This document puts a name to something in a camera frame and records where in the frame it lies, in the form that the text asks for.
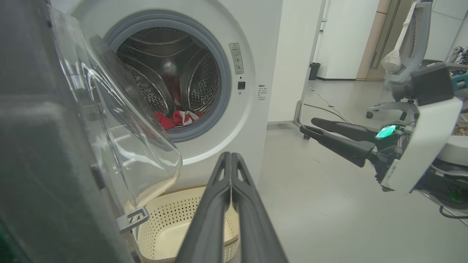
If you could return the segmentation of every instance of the front-loading washing machine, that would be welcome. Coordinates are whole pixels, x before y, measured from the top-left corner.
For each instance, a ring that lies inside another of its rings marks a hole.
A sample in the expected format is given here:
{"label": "front-loading washing machine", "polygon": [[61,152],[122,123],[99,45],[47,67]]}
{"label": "front-loading washing machine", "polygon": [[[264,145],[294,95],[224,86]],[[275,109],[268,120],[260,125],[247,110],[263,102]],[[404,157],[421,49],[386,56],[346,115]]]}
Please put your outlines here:
{"label": "front-loading washing machine", "polygon": [[132,71],[155,113],[199,118],[167,130],[183,157],[173,189],[204,184],[220,153],[258,183],[281,0],[52,0]]}

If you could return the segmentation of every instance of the beige plastic basket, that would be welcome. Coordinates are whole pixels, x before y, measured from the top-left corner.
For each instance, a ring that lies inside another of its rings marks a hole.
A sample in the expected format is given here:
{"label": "beige plastic basket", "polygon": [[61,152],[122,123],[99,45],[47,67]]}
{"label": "beige plastic basket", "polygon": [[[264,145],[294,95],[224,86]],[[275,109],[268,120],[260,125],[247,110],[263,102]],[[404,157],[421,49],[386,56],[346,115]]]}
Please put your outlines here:
{"label": "beige plastic basket", "polygon": [[[176,259],[205,187],[164,194],[146,205],[150,219],[139,227],[138,247],[144,262],[169,263]],[[224,223],[224,262],[239,247],[239,216],[229,207]]]}

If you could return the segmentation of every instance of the sticker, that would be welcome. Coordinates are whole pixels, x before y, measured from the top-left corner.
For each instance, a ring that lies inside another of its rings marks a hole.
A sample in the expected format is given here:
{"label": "sticker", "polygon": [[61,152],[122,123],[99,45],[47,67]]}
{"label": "sticker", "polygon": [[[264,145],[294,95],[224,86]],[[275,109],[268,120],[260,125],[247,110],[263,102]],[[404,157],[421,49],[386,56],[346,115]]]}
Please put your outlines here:
{"label": "sticker", "polygon": [[266,100],[266,94],[267,94],[267,88],[265,87],[265,85],[258,85],[257,100],[258,101],[265,101]]}
{"label": "sticker", "polygon": [[239,43],[229,44],[229,47],[231,48],[231,54],[233,56],[236,75],[244,74],[244,64],[242,63],[241,48],[239,46]]}

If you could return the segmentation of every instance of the glowing green indicator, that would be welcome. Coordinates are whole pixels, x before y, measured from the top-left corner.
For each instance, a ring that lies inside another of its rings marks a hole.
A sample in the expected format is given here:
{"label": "glowing green indicator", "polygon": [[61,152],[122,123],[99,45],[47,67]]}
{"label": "glowing green indicator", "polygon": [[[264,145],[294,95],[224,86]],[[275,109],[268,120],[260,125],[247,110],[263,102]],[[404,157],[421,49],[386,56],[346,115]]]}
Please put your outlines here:
{"label": "glowing green indicator", "polygon": [[384,138],[391,135],[396,129],[396,125],[390,125],[387,127],[383,127],[382,130],[375,136],[376,138]]}

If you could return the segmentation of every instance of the glossy gray floor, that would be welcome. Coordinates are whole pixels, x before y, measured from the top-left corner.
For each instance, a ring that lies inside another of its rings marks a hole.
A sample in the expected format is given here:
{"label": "glossy gray floor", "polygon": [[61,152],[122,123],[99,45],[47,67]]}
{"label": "glossy gray floor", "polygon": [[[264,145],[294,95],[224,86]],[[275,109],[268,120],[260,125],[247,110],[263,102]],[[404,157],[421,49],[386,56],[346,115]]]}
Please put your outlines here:
{"label": "glossy gray floor", "polygon": [[[398,111],[366,108],[391,95],[378,82],[310,81],[323,97],[356,124],[379,128]],[[308,91],[305,103],[330,109]],[[313,117],[339,120],[321,109]],[[268,126],[258,190],[291,263],[461,263],[468,261],[468,227],[447,219],[419,193],[383,192],[370,164],[359,168],[304,140],[292,124]],[[237,253],[232,262],[240,262]]]}

